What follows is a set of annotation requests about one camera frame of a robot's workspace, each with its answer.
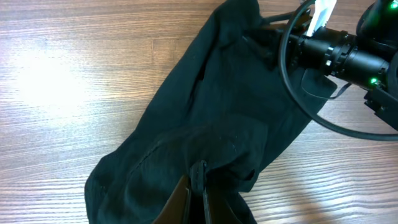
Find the black garment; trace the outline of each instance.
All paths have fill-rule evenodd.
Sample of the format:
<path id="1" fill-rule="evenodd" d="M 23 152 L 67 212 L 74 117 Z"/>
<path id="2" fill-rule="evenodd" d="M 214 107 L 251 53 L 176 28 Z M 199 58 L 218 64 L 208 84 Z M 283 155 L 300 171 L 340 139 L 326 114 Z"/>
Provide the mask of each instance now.
<path id="1" fill-rule="evenodd" d="M 261 19 L 256 0 L 228 0 L 211 15 L 136 130 L 88 178 L 90 223 L 150 223 L 198 161 L 206 161 L 207 184 L 226 194 L 242 223 L 255 223 L 238 192 L 250 191 L 260 171 L 310 121 L 289 98 L 277 69 L 268 70 L 242 38 Z M 296 70 L 292 83 L 318 111 L 325 100 L 305 94 L 303 73 Z M 313 94 L 328 97 L 336 88 L 317 72 L 307 77 Z"/>

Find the black cable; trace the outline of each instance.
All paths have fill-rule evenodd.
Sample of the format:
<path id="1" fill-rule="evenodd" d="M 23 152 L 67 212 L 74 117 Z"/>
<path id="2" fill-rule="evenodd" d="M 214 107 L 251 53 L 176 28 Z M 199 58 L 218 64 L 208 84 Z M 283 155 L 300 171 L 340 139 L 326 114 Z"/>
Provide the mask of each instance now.
<path id="1" fill-rule="evenodd" d="M 338 93 L 336 94 L 336 96 L 331 96 L 331 97 L 323 97 L 323 96 L 317 96 L 315 94 L 310 93 L 309 91 L 307 91 L 304 86 L 303 86 L 303 81 L 305 76 L 307 75 L 307 71 L 308 69 L 305 70 L 303 78 L 301 78 L 301 89 L 304 90 L 304 92 L 306 92 L 308 95 L 314 96 L 316 98 L 320 98 L 320 99 L 324 99 L 324 100 L 335 100 L 337 98 L 339 98 L 339 96 L 341 96 L 352 84 L 351 83 L 347 83 L 345 84 L 343 87 L 341 87 L 341 89 L 338 91 Z"/>
<path id="2" fill-rule="evenodd" d="M 316 0 L 306 0 L 298 9 L 294 12 L 293 16 L 289 19 L 284 34 L 282 36 L 282 40 L 280 41 L 279 46 L 279 56 L 278 56 L 278 66 L 279 72 L 283 79 L 284 86 L 286 90 L 289 92 L 290 97 L 295 101 L 298 107 L 310 118 L 312 118 L 315 122 L 322 125 L 325 128 L 328 128 L 332 131 L 335 131 L 340 134 L 344 134 L 353 138 L 367 139 L 367 140 L 375 140 L 375 141 L 398 141 L 398 134 L 373 134 L 373 133 L 364 133 L 361 131 L 353 131 L 350 129 L 342 128 L 337 126 L 321 117 L 317 114 L 313 113 L 311 110 L 307 108 L 305 103 L 297 96 L 294 92 L 292 84 L 289 80 L 289 75 L 286 68 L 286 50 L 287 44 L 289 43 L 289 35 L 294 27 L 294 24 L 299 19 L 300 15 L 307 10 L 309 6 L 315 3 Z"/>

